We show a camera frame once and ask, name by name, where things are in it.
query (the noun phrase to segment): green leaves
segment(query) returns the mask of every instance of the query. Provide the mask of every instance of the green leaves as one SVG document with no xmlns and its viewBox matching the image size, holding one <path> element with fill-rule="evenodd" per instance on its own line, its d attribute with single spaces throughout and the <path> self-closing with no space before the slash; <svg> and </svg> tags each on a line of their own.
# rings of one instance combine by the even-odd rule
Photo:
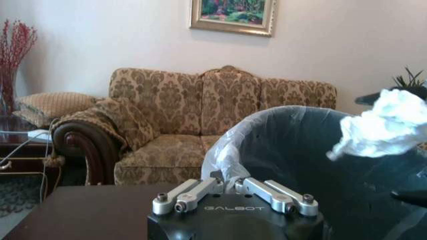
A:
<svg viewBox="0 0 427 240">
<path fill-rule="evenodd" d="M 397 85 L 397 87 L 409 88 L 409 87 L 421 86 L 424 81 L 417 79 L 417 77 L 421 75 L 424 70 L 419 71 L 419 73 L 416 73 L 415 75 L 412 74 L 412 72 L 409 71 L 409 68 L 407 66 L 404 67 L 404 70 L 407 72 L 408 82 L 404 80 L 401 75 L 395 76 L 392 78 L 392 80 L 393 80 L 395 84 Z"/>
</svg>

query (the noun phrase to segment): white tissue paper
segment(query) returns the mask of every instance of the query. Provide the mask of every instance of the white tissue paper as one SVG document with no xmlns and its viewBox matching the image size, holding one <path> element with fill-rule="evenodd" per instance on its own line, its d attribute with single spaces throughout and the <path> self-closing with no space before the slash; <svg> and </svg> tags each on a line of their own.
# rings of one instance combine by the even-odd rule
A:
<svg viewBox="0 0 427 240">
<path fill-rule="evenodd" d="M 405 90 L 387 90 L 372 110 L 340 120 L 341 138 L 327 152 L 335 161 L 343 154 L 379 158 L 404 154 L 427 142 L 427 104 Z"/>
</svg>

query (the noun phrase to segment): carpet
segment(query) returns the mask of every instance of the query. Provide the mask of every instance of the carpet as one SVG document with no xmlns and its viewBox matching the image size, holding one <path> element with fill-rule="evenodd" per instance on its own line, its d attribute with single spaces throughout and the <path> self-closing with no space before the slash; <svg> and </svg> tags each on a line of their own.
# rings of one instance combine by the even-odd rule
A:
<svg viewBox="0 0 427 240">
<path fill-rule="evenodd" d="M 84 161 L 68 162 L 58 186 L 85 183 Z M 0 239 L 8 234 L 40 203 L 41 175 L 0 174 Z"/>
<path fill-rule="evenodd" d="M 0 239 L 40 201 L 41 175 L 0 175 Z"/>
</svg>

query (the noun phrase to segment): white cable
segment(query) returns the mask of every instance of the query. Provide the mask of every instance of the white cable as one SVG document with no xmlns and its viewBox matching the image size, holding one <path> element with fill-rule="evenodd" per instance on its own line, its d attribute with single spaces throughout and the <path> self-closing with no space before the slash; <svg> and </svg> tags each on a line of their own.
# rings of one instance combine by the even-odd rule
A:
<svg viewBox="0 0 427 240">
<path fill-rule="evenodd" d="M 45 139 L 45 152 L 44 152 L 44 160 L 48 159 L 48 150 L 49 150 L 49 136 L 52 134 L 52 125 L 58 120 L 58 118 L 54 118 L 50 122 L 50 125 L 48 126 L 48 135 Z M 45 184 L 45 177 L 46 177 L 46 164 L 42 162 L 42 175 L 41 175 L 41 185 L 40 185 L 40 203 L 42 202 L 42 187 Z"/>
<path fill-rule="evenodd" d="M 2 130 L 0 130 L 0 134 L 28 134 L 28 131 L 2 131 Z"/>
<path fill-rule="evenodd" d="M 49 136 L 52 134 L 52 125 L 56 122 L 58 118 L 53 119 L 49 126 L 48 126 L 48 134 L 45 132 L 38 133 L 36 136 L 30 137 L 26 141 L 24 141 L 14 149 L 13 151 L 2 158 L 2 160 L 0 161 L 0 167 L 1 164 L 9 159 L 9 157 L 17 152 L 17 150 L 21 149 L 22 146 L 25 146 L 33 139 L 36 139 L 40 135 L 46 134 L 46 138 L 45 138 L 45 152 L 44 152 L 44 159 L 48 158 L 48 151 L 49 151 Z M 28 134 L 28 132 L 30 131 L 2 131 L 0 130 L 0 134 Z M 45 184 L 45 177 L 46 177 L 46 164 L 42 161 L 42 175 L 41 175 L 41 185 L 40 185 L 40 203 L 42 202 L 42 188 L 44 188 L 44 184 Z"/>
<path fill-rule="evenodd" d="M 2 158 L 2 160 L 0 161 L 0 165 L 9 159 L 9 157 L 16 153 L 17 150 L 21 149 L 21 147 L 24 147 L 26 145 L 28 142 L 30 142 L 34 138 L 37 138 L 41 134 L 45 134 L 44 132 L 38 133 L 36 136 L 33 136 L 32 138 L 29 138 L 26 141 L 24 141 L 14 149 L 13 151 Z"/>
</svg>

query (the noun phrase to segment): cable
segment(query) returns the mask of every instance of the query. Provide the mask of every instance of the cable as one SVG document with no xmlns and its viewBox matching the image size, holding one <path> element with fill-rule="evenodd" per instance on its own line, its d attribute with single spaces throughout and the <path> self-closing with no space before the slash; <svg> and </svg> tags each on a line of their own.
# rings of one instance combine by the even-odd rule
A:
<svg viewBox="0 0 427 240">
<path fill-rule="evenodd" d="M 0 130 L 0 134 L 28 134 L 28 131 L 2 131 L 2 130 Z"/>
<path fill-rule="evenodd" d="M 17 152 L 17 150 L 21 149 L 22 146 L 25 146 L 33 139 L 36 139 L 40 135 L 45 135 L 46 134 L 46 138 L 45 138 L 45 152 L 44 152 L 44 160 L 48 159 L 48 151 L 49 151 L 49 138 L 50 138 L 50 134 L 52 134 L 52 125 L 53 123 L 58 120 L 58 118 L 54 118 L 48 126 L 48 133 L 41 132 L 38 133 L 36 136 L 30 137 L 26 141 L 24 141 L 14 149 L 13 151 L 2 158 L 2 160 L 0 161 L 0 170 L 4 170 L 6 168 L 9 168 L 12 166 L 12 161 L 8 161 L 8 163 L 5 165 L 1 165 L 9 158 L 10 156 Z M 28 134 L 28 131 L 2 131 L 0 130 L 0 134 Z M 42 202 L 42 199 L 45 197 L 45 193 L 46 191 L 44 191 L 42 194 L 42 189 L 44 189 L 44 184 L 45 184 L 45 178 L 46 178 L 46 164 L 45 161 L 42 161 L 42 174 L 41 174 L 41 185 L 40 185 L 40 203 Z M 56 183 L 54 183 L 54 188 L 58 184 L 58 179 L 56 179 Z"/>
<path fill-rule="evenodd" d="M 48 136 L 46 136 L 46 139 L 45 139 L 45 152 L 44 152 L 44 160 L 48 159 L 48 150 L 49 150 L 49 137 L 50 137 L 50 134 L 52 134 L 52 125 L 53 123 L 58 120 L 58 118 L 54 118 L 48 126 Z M 41 178 L 41 185 L 40 185 L 40 203 L 42 202 L 42 186 L 45 184 L 45 177 L 46 177 L 46 164 L 45 162 L 42 161 L 42 178 Z"/>
<path fill-rule="evenodd" d="M 21 147 L 24 147 L 26 145 L 26 143 L 29 143 L 33 139 L 36 139 L 40 135 L 45 134 L 44 132 L 38 133 L 36 136 L 33 136 L 32 138 L 29 138 L 26 141 L 24 141 L 14 149 L 13 151 L 2 158 L 2 160 L 0 161 L 0 166 L 1 164 L 9 159 L 9 157 L 16 153 L 17 150 L 21 149 Z"/>
</svg>

